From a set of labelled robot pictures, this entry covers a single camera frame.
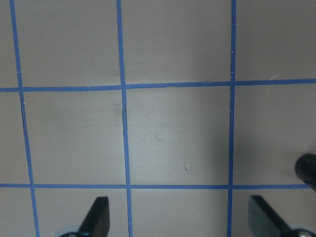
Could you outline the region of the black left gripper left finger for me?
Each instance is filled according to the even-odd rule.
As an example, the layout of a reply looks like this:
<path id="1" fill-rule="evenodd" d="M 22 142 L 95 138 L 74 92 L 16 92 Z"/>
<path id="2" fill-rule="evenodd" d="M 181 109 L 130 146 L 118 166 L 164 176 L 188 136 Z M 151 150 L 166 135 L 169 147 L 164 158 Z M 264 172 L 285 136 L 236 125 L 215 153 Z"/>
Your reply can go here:
<path id="1" fill-rule="evenodd" d="M 107 237 L 110 229 L 109 199 L 97 197 L 78 229 L 80 237 Z"/>

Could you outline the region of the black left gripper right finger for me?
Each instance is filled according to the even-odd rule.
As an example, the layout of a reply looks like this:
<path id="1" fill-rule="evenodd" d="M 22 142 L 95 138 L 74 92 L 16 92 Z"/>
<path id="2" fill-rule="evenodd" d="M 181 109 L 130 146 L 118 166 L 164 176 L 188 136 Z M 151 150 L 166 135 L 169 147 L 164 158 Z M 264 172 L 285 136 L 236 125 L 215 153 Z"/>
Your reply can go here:
<path id="1" fill-rule="evenodd" d="M 292 229 L 262 196 L 249 197 L 247 219 L 254 237 L 290 237 L 292 235 Z"/>

